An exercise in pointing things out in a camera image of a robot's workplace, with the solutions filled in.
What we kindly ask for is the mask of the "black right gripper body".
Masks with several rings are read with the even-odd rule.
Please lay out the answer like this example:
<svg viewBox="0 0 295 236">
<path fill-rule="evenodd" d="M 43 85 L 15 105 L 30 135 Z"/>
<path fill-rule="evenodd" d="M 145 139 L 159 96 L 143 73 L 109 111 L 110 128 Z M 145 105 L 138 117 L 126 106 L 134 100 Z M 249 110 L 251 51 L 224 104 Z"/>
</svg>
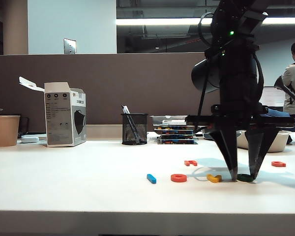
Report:
<svg viewBox="0 0 295 236">
<path fill-rule="evenodd" d="M 250 126 L 270 126 L 277 128 L 294 128 L 295 119 L 289 114 L 271 109 L 258 103 L 248 106 L 241 102 L 214 104 L 211 115 L 188 115 L 185 118 L 188 125 L 197 127 L 220 128 L 223 125 L 236 130 L 248 129 Z"/>
</svg>

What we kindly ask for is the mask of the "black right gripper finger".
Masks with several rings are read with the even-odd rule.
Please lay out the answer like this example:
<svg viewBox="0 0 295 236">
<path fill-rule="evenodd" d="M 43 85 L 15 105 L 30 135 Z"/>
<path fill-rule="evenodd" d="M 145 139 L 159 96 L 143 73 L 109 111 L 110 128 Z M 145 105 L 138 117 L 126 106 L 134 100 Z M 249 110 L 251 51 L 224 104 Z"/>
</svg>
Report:
<svg viewBox="0 0 295 236">
<path fill-rule="evenodd" d="M 233 127 L 221 127 L 217 129 L 209 129 L 208 133 L 219 147 L 232 180 L 237 180 L 238 165 L 236 130 Z"/>
<path fill-rule="evenodd" d="M 245 137 L 248 142 L 249 170 L 256 179 L 265 155 L 279 132 L 279 128 L 266 127 L 247 130 Z"/>
</svg>

